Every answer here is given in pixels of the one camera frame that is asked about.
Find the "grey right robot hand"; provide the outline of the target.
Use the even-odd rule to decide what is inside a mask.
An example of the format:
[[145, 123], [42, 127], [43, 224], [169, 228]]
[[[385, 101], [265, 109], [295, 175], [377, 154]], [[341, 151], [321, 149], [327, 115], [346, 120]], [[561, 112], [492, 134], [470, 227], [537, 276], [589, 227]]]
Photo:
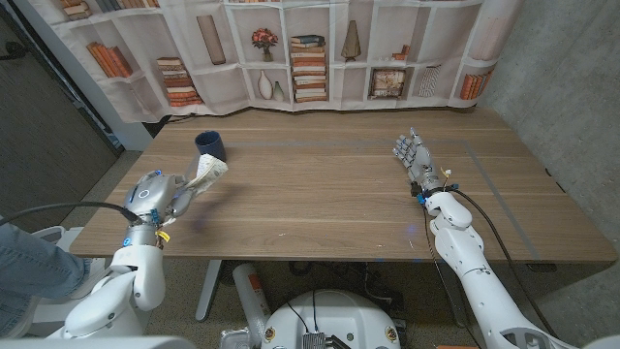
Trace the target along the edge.
[[415, 128], [411, 128], [409, 136], [401, 135], [395, 141], [392, 152], [407, 170], [414, 196], [429, 197], [443, 188], [429, 149]]

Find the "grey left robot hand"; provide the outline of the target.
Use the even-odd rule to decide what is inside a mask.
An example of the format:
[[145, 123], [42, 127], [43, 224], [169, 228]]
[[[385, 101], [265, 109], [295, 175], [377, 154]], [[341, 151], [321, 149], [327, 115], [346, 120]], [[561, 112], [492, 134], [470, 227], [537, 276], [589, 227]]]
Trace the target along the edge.
[[145, 174], [127, 193], [123, 206], [146, 223], [166, 226], [183, 215], [197, 196], [183, 175]]

